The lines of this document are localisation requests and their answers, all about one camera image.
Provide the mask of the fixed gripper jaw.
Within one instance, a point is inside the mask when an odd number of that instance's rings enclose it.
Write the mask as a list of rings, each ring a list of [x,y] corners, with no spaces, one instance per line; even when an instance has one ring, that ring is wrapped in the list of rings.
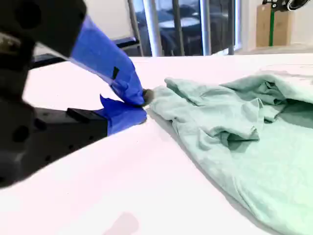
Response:
[[[101,97],[100,110],[37,109],[35,169],[96,141],[146,121],[146,111],[121,101]]]

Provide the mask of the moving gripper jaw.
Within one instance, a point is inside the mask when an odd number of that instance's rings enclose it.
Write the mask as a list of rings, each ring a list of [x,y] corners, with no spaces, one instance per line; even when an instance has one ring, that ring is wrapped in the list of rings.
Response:
[[[145,106],[153,99],[131,59],[96,26],[82,0],[11,0],[9,30],[101,77],[126,103]]]

